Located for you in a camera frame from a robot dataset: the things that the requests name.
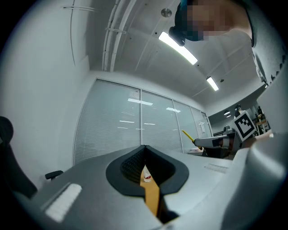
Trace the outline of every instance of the desk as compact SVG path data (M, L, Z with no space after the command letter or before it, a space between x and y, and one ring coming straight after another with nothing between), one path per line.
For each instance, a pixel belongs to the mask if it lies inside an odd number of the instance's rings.
M268 126L268 123L267 123L267 120L264 119L262 121L259 121L256 123L256 126L257 126L257 131L258 131L258 135L260 135L260 132L259 132L259 126L262 125L263 126L263 132L266 133L266 130L265 130L265 123L267 124Z

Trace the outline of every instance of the ceiling pipe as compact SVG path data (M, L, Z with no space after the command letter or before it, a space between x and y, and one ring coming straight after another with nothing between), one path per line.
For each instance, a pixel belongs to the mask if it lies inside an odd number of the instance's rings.
M115 11L116 11L116 9L118 7L119 1L120 0L116 0L115 1L115 5L112 8L112 11L111 11L111 14L110 14L110 17L109 17L109 20L108 20L107 28L110 28L110 26L112 24L112 21L114 19L114 14L115 14ZM104 70L104 60L105 60L105 52L106 52L108 33L109 33L109 30L106 30L105 39L104 39L104 46L103 46L103 55L102 55L102 70Z
M128 17L131 13L131 10L133 9L135 3L137 0L131 0L124 12L123 18L121 20L120 26L119 26L119 30L123 31L124 30L124 26L126 25L126 22L128 20ZM114 71L114 66L115 66L115 59L116 59L116 55L117 55L117 50L119 47L119 42L121 39L122 33L118 32L116 35L116 39L115 39L115 44L114 44L114 50L112 53L112 58L111 58L111 66L110 66L110 71L113 72Z
M120 16L121 10L122 10L125 2L126 2L126 0L120 0L118 6L116 8L114 19L112 20L110 29L115 29L116 22ZM108 38L107 38L106 48L104 51L104 56L105 56L105 58L104 58L104 70L105 71L107 71L107 68L108 68L112 36L113 36L113 31L109 30L109 28L108 28Z

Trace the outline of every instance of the dark hair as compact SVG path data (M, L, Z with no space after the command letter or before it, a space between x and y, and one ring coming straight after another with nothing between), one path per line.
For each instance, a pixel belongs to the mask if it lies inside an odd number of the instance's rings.
M238 111L239 109L241 109L241 105L240 104L235 106L235 117L238 117L240 115L240 112Z

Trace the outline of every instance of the yellow handle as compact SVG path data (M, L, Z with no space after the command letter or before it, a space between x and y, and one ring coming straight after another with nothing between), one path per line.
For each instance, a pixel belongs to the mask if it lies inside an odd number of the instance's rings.
M194 139L184 130L182 130L182 132L192 141L193 144L195 144Z

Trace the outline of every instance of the ceiling light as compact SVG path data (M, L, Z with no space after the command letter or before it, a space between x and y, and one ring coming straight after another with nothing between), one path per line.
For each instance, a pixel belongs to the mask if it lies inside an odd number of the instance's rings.
M167 108L167 110L171 110L171 111L174 111L174 112L177 112L177 113L181 112L180 110L176 110L176 109L173 109L173 108Z
M212 77L208 77L207 82L213 87L215 91L219 89Z
M174 50L186 58L192 65L198 61L197 58L194 57L194 55L188 49L186 49L184 46L179 46L171 37L169 37L167 33L162 32L159 36L159 40L171 46Z
M125 120L120 120L120 122L134 123L134 121L125 121Z
M135 99L132 99L132 98L129 98L128 101L129 101L129 102L136 102L136 103L139 103L139 104L141 103L141 101L139 101L139 100L135 100ZM144 104L144 105L148 105L148 106L153 105L153 103L150 103L150 102L144 102L144 101L142 101L142 104Z
M227 114L229 114L229 113L230 113L229 110L225 110L224 115L227 115Z

